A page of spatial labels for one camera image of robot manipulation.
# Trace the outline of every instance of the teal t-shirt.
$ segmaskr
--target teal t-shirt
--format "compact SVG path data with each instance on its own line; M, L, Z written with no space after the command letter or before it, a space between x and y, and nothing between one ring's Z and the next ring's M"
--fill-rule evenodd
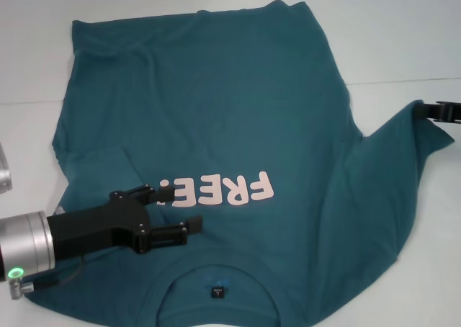
M304 3L73 23L53 146L67 212L174 184L152 223L202 215L186 246L86 256L39 305L119 327L311 326L372 284L413 225L426 157L452 142L408 105L364 137ZM57 265L65 277L75 261ZM212 287L224 298L212 298Z

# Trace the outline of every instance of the robotic arm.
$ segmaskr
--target robotic arm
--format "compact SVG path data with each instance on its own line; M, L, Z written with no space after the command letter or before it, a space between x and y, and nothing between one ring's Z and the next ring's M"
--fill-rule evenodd
M0 194L11 188L0 146ZM9 280L12 298L17 300L34 290L33 283L25 284L22 278L53 269L56 261L113 246L145 254L153 248L185 245L188 235L202 231L202 217L153 227L145 209L154 202L173 200L174 187L155 190L147 184L112 192L104 205L87 210L50 217L32 212L0 219L0 282Z

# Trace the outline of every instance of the white table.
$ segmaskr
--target white table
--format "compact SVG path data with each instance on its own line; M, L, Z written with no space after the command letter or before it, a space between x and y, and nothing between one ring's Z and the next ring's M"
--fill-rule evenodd
M97 22L253 8L273 0L0 0L0 143L14 189L0 218L51 213L66 188L50 142L72 64L73 19ZM461 0L306 1L349 85L355 120L371 134L404 105L461 102ZM416 224L400 260L321 327L461 326L461 125L457 143L427 163ZM9 298L5 327L89 326Z

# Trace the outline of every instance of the silver cylinder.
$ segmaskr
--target silver cylinder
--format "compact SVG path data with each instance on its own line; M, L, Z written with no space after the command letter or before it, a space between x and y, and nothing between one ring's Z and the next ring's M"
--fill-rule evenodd
M9 167L8 163L6 162L5 153L3 152L3 148L1 147L0 143L0 194L3 194L12 188L12 178L9 173Z
M55 267L53 237L42 211L0 219L0 249L7 280Z

